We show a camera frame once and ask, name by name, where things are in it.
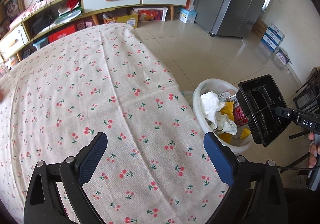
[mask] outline cabinet leg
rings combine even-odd
[[[170,20],[173,21],[174,6],[170,6]]]
[[[97,15],[92,15],[91,17],[92,17],[93,22],[95,23],[95,25],[99,25],[99,21],[98,21]]]

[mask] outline cherry print tablecloth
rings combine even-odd
[[[62,162],[99,131],[108,147],[83,188],[106,223],[205,223],[228,189],[174,77],[128,25],[66,36],[0,85],[0,199],[19,223],[37,161]]]

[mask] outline picture frame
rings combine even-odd
[[[7,17],[0,23],[0,39],[5,36],[5,34],[10,30],[9,26],[11,24],[10,19]]]
[[[25,10],[23,0],[4,0],[3,8],[6,17],[10,19],[10,23]]]

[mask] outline black plastic tray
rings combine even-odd
[[[236,97],[244,115],[249,119],[253,140],[266,147],[291,122],[290,119],[278,117],[274,113],[277,106],[287,107],[281,92],[271,75],[240,82],[239,89]]]

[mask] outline trash can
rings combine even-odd
[[[219,79],[207,79],[199,84],[193,92],[192,102],[193,102],[193,113],[195,114],[197,121],[204,134],[212,132],[212,129],[208,125],[200,107],[200,96],[204,93],[212,91],[213,93],[220,94],[227,90],[234,90],[235,93],[238,92],[238,89],[231,85],[230,83],[219,80]],[[253,144],[253,138],[250,134],[248,137],[240,140],[233,139],[232,144],[228,144],[225,141],[221,140],[217,135],[216,137],[224,145],[229,147],[234,154],[239,154],[247,150]]]

